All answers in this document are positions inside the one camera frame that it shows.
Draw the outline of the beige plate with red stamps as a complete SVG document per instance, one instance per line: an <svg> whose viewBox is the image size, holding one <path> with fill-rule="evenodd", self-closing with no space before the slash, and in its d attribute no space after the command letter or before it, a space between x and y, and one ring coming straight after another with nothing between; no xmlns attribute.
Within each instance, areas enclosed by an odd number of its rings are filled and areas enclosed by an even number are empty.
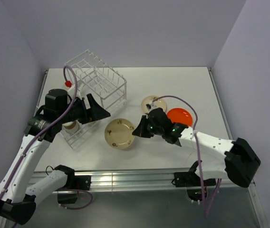
<svg viewBox="0 0 270 228"><path fill-rule="evenodd" d="M105 141L112 148L125 150L135 140L135 136L132 135L134 129L134 125L129 120L123 118L114 119L105 128Z"/></svg>

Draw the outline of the steel lined cup brown band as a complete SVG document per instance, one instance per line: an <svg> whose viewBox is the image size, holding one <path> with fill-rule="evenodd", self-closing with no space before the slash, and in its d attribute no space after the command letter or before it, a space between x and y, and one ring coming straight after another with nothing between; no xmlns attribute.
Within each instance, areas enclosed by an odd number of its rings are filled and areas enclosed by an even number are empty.
<svg viewBox="0 0 270 228"><path fill-rule="evenodd" d="M80 124L78 121L73 121L62 124L62 127L68 134L75 134L80 129Z"/></svg>

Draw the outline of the beige plate with black motif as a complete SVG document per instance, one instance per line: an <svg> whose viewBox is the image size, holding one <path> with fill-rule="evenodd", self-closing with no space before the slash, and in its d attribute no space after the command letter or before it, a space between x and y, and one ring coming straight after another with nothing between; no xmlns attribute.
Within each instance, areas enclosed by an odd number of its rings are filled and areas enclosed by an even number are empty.
<svg viewBox="0 0 270 228"><path fill-rule="evenodd" d="M150 95L150 96L147 96L146 98L144 98L141 102L141 110L142 110L142 113L145 114L145 113L148 113L149 110L147 108L147 104L150 104L153 100L157 99L158 96L155 96L155 95ZM154 105L158 108L162 108L162 110L164 112L166 112L166 109L167 109L167 105L166 105L166 102L164 101L164 99L158 99L157 101L154 101Z"/></svg>

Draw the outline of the orange plastic plate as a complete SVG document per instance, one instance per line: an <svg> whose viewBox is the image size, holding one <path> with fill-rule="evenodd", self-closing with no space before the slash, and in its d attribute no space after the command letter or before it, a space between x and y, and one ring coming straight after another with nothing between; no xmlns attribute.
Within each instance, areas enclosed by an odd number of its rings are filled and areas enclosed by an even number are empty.
<svg viewBox="0 0 270 228"><path fill-rule="evenodd" d="M193 125L193 118L185 109L173 108L168 111L167 116L173 123L181 123L187 126Z"/></svg>

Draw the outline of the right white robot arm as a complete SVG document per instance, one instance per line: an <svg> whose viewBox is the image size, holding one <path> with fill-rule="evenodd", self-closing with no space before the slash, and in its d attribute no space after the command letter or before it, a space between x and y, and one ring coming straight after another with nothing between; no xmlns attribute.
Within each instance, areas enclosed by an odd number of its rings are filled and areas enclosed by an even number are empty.
<svg viewBox="0 0 270 228"><path fill-rule="evenodd" d="M200 154L188 175L193 185L208 179L228 178L237 186L247 188L261 164L245 139L225 140L198 132L183 123L172 122L162 108L142 115L132 134L141 138L159 135L169 144L196 149Z"/></svg>

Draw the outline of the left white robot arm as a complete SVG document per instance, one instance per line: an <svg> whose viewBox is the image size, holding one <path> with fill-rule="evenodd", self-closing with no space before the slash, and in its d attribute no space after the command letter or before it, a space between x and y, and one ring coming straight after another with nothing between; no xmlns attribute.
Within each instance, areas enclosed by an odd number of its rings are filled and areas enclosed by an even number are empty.
<svg viewBox="0 0 270 228"><path fill-rule="evenodd" d="M0 216L24 225L48 195L61 188L74 187L75 171L64 165L55 167L36 184L29 187L28 183L63 124L74 121L87 124L110 117L91 94L87 94L87 100L89 108L83 98L72 98L64 89L52 89L46 94L45 104L28 121L17 156L0 183Z"/></svg>

